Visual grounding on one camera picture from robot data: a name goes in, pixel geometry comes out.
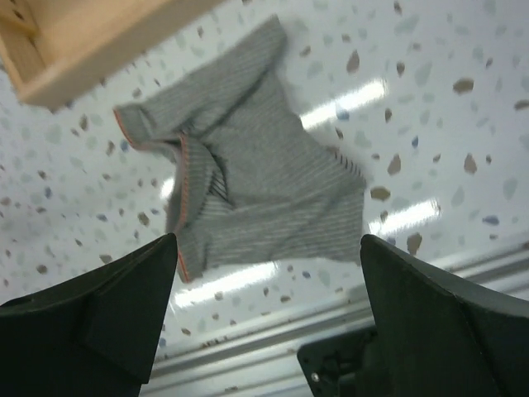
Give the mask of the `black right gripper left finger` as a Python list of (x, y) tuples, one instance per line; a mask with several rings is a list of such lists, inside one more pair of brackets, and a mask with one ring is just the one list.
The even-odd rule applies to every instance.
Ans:
[(3, 396), (137, 396), (148, 383), (177, 263), (166, 234), (1, 306)]

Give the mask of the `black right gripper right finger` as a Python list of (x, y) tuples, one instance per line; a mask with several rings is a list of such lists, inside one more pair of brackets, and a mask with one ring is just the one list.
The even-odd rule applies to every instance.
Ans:
[(528, 302), (373, 235), (360, 261), (396, 396), (526, 396)]

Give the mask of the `grey knitted garment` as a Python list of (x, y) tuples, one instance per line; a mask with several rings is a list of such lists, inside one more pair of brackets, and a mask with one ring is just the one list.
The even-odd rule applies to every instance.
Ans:
[(166, 229), (185, 283), (221, 265), (360, 258), (365, 177), (289, 107), (275, 72), (286, 44), (270, 17), (176, 84), (114, 110), (132, 147), (177, 165)]

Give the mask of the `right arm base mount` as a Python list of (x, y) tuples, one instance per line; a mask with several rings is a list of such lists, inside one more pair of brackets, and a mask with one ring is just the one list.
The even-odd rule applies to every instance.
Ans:
[(376, 327), (303, 345), (297, 359), (314, 396), (391, 396)]

